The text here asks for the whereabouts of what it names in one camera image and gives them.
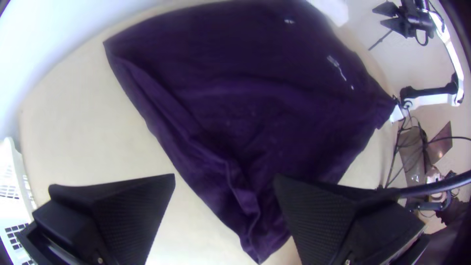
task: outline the white wall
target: white wall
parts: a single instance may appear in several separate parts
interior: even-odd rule
[[[56,63],[102,29],[163,1],[11,1],[0,17],[0,139],[19,143],[17,107]]]

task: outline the robotic arm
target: robotic arm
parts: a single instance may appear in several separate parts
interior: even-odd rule
[[[459,106],[464,98],[463,69],[443,18],[437,12],[430,10],[427,0],[401,0],[401,3],[402,6],[397,7],[392,2],[385,2],[373,9],[373,12],[392,17],[381,21],[381,24],[405,38],[417,38],[417,30],[425,31],[425,43],[420,43],[423,46],[427,45],[428,38],[433,38],[434,34],[437,34],[450,56],[455,73],[451,81],[443,87],[421,90],[411,86],[403,88],[400,92],[400,101],[390,117],[391,122],[403,119],[408,111],[420,106],[444,103]]]

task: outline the purple shirt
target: purple shirt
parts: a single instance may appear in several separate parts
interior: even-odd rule
[[[183,179],[257,263],[290,236],[275,174],[337,183],[395,105],[303,0],[182,9],[105,49]]]

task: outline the beige surface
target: beige surface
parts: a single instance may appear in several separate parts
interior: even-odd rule
[[[26,170],[36,202],[49,200],[50,184],[91,185],[166,173],[176,189],[148,264],[254,264],[238,237],[182,180],[112,73],[102,42],[146,18],[182,7],[169,3],[115,25],[57,64],[22,103],[19,120]],[[380,67],[344,29],[339,36],[358,50],[387,88]],[[350,166],[341,184],[375,188],[389,169],[396,127],[388,122]],[[300,264],[292,239],[265,263]]]

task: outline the folded clothing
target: folded clothing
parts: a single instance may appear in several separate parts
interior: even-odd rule
[[[395,105],[303,0],[181,9],[104,45],[183,179],[257,263],[290,236],[275,174],[337,183]]]

